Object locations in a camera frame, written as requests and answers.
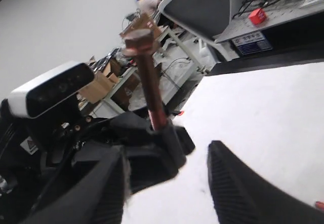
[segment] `white table surface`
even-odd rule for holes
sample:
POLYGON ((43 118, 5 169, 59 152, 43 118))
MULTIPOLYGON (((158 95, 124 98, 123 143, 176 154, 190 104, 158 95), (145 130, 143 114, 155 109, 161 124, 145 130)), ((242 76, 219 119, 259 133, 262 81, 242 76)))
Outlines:
POLYGON ((324 63, 205 77, 174 119, 196 145, 177 178, 134 195, 123 223, 218 223, 207 147, 223 141, 270 183, 324 200, 324 63))

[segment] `pegboard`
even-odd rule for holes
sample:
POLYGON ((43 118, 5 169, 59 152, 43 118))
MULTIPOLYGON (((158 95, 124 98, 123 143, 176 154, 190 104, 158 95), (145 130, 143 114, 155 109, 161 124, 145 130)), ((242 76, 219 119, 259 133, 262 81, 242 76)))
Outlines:
POLYGON ((274 5, 264 8, 268 18, 259 25, 251 23, 248 18, 249 12, 235 17, 224 32, 217 37, 217 42, 225 42, 241 35, 261 31, 324 11, 324 4, 300 8, 304 2, 305 0, 280 0, 274 5))

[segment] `cardboard box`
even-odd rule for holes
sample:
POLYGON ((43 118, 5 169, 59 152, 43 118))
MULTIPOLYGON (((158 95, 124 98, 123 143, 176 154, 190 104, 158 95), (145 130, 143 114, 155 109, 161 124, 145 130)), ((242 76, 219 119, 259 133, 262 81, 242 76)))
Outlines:
POLYGON ((111 99, 116 102, 124 111, 128 111, 128 107, 130 105, 129 101, 139 84, 139 79, 136 76, 131 75, 111 99))
POLYGON ((115 75, 115 73, 112 72, 111 64, 108 63, 105 69, 103 70, 103 75, 106 76, 110 81, 117 84, 119 81, 119 78, 115 75))
POLYGON ((150 29, 153 31, 154 39, 157 39, 161 34, 160 28, 154 23, 154 21, 145 13, 141 14, 139 18, 132 21, 132 23, 126 27, 119 35, 124 38, 128 33, 138 29, 150 29))
POLYGON ((95 74, 95 79, 79 90, 79 94, 92 104, 103 99, 116 83, 109 80, 103 73, 95 74))

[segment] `red object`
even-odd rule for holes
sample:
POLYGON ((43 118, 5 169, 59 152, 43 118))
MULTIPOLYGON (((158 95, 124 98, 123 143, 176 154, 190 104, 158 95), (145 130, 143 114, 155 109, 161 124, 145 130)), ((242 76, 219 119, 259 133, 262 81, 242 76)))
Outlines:
POLYGON ((321 201, 316 201, 316 202, 315 202, 315 207, 316 207, 318 210, 324 211, 324 203, 321 202, 321 201))
POLYGON ((267 15, 261 8, 252 11, 252 13, 249 15, 249 19, 254 25, 261 24, 266 18, 267 15))

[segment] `person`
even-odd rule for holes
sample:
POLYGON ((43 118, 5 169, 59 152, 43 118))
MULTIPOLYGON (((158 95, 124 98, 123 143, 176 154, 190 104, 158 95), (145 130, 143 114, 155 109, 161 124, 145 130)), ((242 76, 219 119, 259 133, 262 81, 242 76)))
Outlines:
POLYGON ((146 13, 149 17, 156 21, 158 26, 169 26, 171 29, 176 28, 176 24, 165 17, 163 14, 159 14, 158 5, 161 0, 137 0, 138 8, 142 13, 146 13))

